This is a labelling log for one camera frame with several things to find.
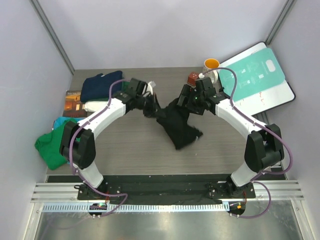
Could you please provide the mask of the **teal folding template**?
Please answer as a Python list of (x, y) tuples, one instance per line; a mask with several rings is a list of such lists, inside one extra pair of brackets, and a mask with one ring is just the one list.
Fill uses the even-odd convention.
[(238, 55), (223, 62), (218, 71), (223, 92), (237, 102), (270, 89), (286, 87), (285, 74), (273, 52), (264, 47), (248, 55)]

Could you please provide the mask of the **white board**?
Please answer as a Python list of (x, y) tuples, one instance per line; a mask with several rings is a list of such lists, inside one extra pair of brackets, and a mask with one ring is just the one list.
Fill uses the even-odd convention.
[[(257, 43), (256, 45), (248, 48), (247, 50), (237, 54), (232, 57), (236, 58), (238, 55), (252, 54), (255, 51), (267, 48), (264, 42)], [(287, 83), (286, 87), (280, 89), (269, 89), (266, 91), (259, 92), (252, 96), (246, 97), (239, 101), (233, 101), (234, 104), (246, 115), (255, 116), (267, 110), (276, 108), (283, 104), (293, 101), (296, 98), (295, 93), (291, 89), (290, 85)]]

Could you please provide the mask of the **black t shirt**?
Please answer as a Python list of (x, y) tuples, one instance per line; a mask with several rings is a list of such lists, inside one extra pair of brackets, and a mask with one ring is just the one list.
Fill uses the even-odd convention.
[(155, 118), (169, 138), (176, 150), (181, 150), (203, 136), (203, 132), (188, 124), (190, 112), (185, 107), (177, 106), (178, 98), (172, 100), (165, 108), (160, 107)]

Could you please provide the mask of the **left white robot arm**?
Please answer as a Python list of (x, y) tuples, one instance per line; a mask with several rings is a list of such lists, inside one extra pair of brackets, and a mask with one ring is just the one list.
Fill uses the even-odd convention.
[(110, 195), (95, 163), (96, 139), (111, 123), (134, 109), (142, 110), (145, 117), (154, 117), (161, 108), (151, 91), (142, 95), (118, 92), (102, 109), (79, 122), (68, 121), (64, 126), (59, 152), (97, 200)]

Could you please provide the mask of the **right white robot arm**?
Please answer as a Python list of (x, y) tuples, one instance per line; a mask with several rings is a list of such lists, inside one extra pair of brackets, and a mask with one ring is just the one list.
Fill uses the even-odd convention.
[(203, 115), (210, 111), (225, 120), (246, 140), (244, 162), (226, 178), (226, 193), (233, 198), (242, 195), (251, 181), (284, 159), (284, 144), (281, 130), (276, 124), (267, 125), (242, 113), (222, 93), (217, 93), (212, 84), (191, 87), (185, 84), (177, 100), (177, 105), (189, 113)]

